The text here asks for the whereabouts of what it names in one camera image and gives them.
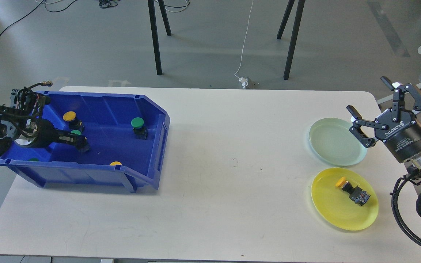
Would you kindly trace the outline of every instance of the black cable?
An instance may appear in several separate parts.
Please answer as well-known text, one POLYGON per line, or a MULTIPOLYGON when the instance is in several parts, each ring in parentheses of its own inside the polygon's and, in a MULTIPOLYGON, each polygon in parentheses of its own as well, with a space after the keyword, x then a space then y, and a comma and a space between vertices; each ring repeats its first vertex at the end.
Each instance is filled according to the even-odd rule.
POLYGON ((108 7, 115 7, 115 6, 118 5, 118 3, 117 3, 118 1, 120 1, 120 0, 98 0, 98 6, 101 9, 105 9, 105 8, 108 8, 108 7))
POLYGON ((30 96, 30 98, 29 99, 34 99, 34 92, 33 91, 31 91, 29 88, 27 88, 27 87, 24 87, 23 89, 21 89, 21 90, 19 90, 18 92, 17 92, 17 95, 16 95, 16 99, 17 99, 17 101, 19 102, 19 109, 20 110, 27 110, 26 108, 25 108, 25 106, 26 106, 26 100, 27 100, 27 96, 30 96))
POLYGON ((46 84, 45 84, 45 83, 43 83, 43 82, 38 82, 38 83, 35 83, 34 85, 31 85, 30 87, 28 87, 28 89, 35 88, 35 87, 37 87, 37 86, 39 86, 39 85, 46 85, 46 84))
POLYGON ((12 113, 7 113, 7 112, 2 111, 2 110, 0 110, 0 114, 1 115, 5 115, 7 117, 12 117, 12 118, 15 118, 15 119, 20 119, 20 120, 28 120, 28 119, 32 119, 32 118, 35 118, 35 117, 38 116, 37 114, 35 114, 35 115, 15 115, 15 114, 12 114, 12 113))
POLYGON ((10 120, 10 119, 8 119, 7 120, 8 122, 10 122, 15 128, 16 128, 16 130, 18 130, 25 138, 35 138, 37 135, 38 135, 38 133, 34 133, 34 134, 32 134, 32 135, 28 135, 27 133, 25 133, 24 132, 24 130, 21 128, 21 127, 19 127, 19 125, 17 125, 17 123, 15 123, 13 120, 10 120))
POLYGON ((187 7, 187 6, 189 6, 189 4, 190 4, 191 2, 190 1, 188 1, 187 2, 187 4, 186 5, 183 5, 182 7, 172 7, 171 5, 165 5, 166 7, 172 7, 172 8, 184 8, 184 7, 187 7))
POLYGON ((408 238, 410 238, 414 243, 421 246, 421 238, 419 238, 404 222, 404 220, 401 217, 401 213, 399 212, 399 205, 398 205, 398 199, 399 199, 399 193, 401 192, 404 185, 411 180, 415 175, 409 175, 407 178, 399 178, 396 181, 396 185, 394 185, 394 189, 391 193, 391 208, 392 208, 392 214, 394 215, 394 218, 396 219, 397 224, 399 225, 399 228, 406 234, 408 238))
POLYGON ((1 34, 0 34, 0 37, 3 35, 3 33, 11 26, 11 25, 14 25, 15 23, 17 23, 17 22, 19 22, 20 20, 22 20, 22 19, 24 19, 24 18, 26 18, 28 15, 30 15, 33 11, 35 11, 40 5, 41 5, 42 3, 39 3, 33 10, 31 10, 28 14, 26 14, 25 16, 23 16, 22 18, 20 18, 19 20, 17 20, 16 22, 14 22, 14 23, 12 23, 12 24, 10 24, 10 25, 8 25, 7 26, 7 28, 5 28, 2 32, 1 32, 1 34))
POLYGON ((44 5, 45 5, 45 9, 48 11, 48 12, 52 12, 52 13, 58 13, 58 12, 61 12, 61 11, 64 11, 64 10, 66 10, 68 7, 70 7, 75 1, 77 1, 77 0, 74 0, 74 1, 72 1, 67 7, 65 7, 64 9, 62 9, 62 10, 57 10, 57 11, 52 11, 52 10, 48 10, 48 8, 46 8, 46 0, 43 0, 42 1, 42 3, 44 3, 44 5))

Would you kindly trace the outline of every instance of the black table leg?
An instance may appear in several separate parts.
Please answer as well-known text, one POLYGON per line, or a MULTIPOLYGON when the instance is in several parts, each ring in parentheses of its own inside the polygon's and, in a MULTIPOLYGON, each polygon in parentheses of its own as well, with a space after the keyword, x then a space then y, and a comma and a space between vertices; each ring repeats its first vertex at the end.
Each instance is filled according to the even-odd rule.
POLYGON ((159 1, 160 12, 162 12, 163 23, 165 24, 165 31, 167 31, 167 35, 172 35, 172 31, 170 30, 170 24, 168 23, 167 11, 165 10, 165 4, 163 0, 159 1))
POLYGON ((147 3, 149 4, 155 67, 157 68, 157 75, 162 75, 162 63, 160 62, 159 36, 157 35, 157 20, 155 19, 154 0, 147 0, 147 3))
POLYGON ((298 31, 300 28, 301 15, 303 13, 303 6, 305 0, 299 0, 297 5, 297 13, 295 13, 295 22, 293 24, 292 37, 290 39, 289 54, 287 55, 287 63, 285 64, 284 80, 289 79, 290 68, 292 66, 293 53, 295 52, 295 45, 297 44, 298 31))
POLYGON ((284 17, 282 18, 282 23, 280 23, 279 27, 279 33, 277 33, 277 39, 282 38, 282 34, 284 33, 285 25, 287 24, 287 21, 289 20, 290 12, 292 12, 293 4, 295 3, 295 0, 289 0, 289 3, 287 4, 287 8, 285 9, 284 17))

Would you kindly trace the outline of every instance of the gray floor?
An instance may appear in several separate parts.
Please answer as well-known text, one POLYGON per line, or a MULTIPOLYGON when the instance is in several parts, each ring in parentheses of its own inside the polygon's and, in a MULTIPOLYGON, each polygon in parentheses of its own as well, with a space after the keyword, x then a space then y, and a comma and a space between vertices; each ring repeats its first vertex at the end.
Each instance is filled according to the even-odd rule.
MULTIPOLYGON (((124 0, 115 8, 100 9, 94 0, 79 0, 60 13, 40 6, 0 38, 0 104, 8 103, 12 88, 41 80, 54 81, 50 90, 64 85, 239 88, 234 73, 251 2, 191 0, 184 12, 168 13, 170 37, 158 17, 163 76, 155 73, 146 1, 124 0)), ((63 0, 48 7, 59 10, 68 3, 63 0)), ((182 5, 184 0, 165 3, 182 5)), ((286 0, 254 1, 239 75, 250 77, 257 88, 368 91, 379 99, 390 93, 379 80, 383 75, 418 83, 421 0, 307 1, 291 77, 283 80, 293 16, 282 40, 276 40, 276 33, 286 4, 286 0), (394 43, 388 42, 370 8, 378 4, 409 56, 394 52, 394 43)), ((0 33, 36 5, 33 0, 0 0, 0 33)), ((14 175, 0 170, 1 205, 14 175)), ((0 256, 0 262, 21 259, 0 256)), ((99 260, 55 258, 54 262, 99 260)))

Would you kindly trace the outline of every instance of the power adapter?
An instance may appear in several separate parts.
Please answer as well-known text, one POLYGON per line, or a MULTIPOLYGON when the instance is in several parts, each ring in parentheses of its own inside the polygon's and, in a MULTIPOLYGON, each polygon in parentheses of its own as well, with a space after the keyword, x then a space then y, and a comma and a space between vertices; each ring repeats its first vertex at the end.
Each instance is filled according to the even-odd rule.
POLYGON ((241 83, 241 88, 243 89, 253 89, 256 87, 256 83, 254 83, 254 81, 252 81, 249 77, 239 77, 238 80, 241 83))

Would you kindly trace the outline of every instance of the light green plate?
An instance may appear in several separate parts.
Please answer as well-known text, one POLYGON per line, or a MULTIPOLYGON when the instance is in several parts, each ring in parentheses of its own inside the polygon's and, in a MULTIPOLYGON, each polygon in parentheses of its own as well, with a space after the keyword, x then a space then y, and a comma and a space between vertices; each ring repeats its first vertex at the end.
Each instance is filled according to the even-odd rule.
POLYGON ((324 161, 336 166, 359 163, 366 156, 366 148, 350 133, 352 123, 325 118, 310 128, 310 145, 324 161))

